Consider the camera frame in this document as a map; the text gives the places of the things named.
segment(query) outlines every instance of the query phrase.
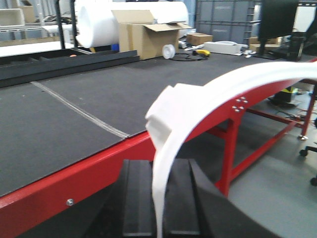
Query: yellow tool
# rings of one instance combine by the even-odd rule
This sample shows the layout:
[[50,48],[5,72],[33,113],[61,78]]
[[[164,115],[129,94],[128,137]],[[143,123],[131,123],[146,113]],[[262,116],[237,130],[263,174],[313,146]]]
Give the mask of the yellow tool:
[[210,51],[207,50],[195,50],[193,51],[193,55],[204,55],[209,57],[210,56]]

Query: computer monitor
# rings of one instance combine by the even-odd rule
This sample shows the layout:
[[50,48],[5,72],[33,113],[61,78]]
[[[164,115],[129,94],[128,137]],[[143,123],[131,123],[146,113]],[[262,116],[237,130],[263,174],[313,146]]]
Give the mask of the computer monitor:
[[317,7],[315,8],[315,17],[306,31],[303,52],[308,55],[317,56]]
[[262,0],[258,40],[261,43],[257,57],[273,59],[264,53],[268,39],[291,35],[299,0]]

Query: bolt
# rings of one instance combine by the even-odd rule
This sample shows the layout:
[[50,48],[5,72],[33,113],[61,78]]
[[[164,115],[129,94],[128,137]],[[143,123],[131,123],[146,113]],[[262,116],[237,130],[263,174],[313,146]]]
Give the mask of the bolt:
[[72,199],[72,198],[68,199],[68,200],[66,201],[66,205],[67,205],[67,206],[72,206],[72,205],[74,205],[74,199]]

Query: white foam roll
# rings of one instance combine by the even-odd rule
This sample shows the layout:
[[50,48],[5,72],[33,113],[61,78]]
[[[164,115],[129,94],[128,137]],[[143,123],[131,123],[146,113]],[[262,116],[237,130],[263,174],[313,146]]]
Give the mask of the white foam roll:
[[[150,10],[158,23],[185,21],[188,23],[188,11],[181,1],[157,2],[107,2],[95,0],[80,2],[78,11],[77,40],[85,47],[98,47],[118,44],[118,23],[111,10]],[[180,30],[182,37],[188,30]]]

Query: black table surface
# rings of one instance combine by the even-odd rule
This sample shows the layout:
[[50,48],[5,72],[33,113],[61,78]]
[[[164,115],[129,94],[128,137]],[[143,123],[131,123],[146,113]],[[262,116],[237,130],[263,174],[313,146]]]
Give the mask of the black table surface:
[[[204,85],[267,61],[221,54],[191,62],[156,58],[38,82],[133,136],[145,130],[145,114],[167,85]],[[124,139],[32,83],[0,88],[0,114],[0,197]]]

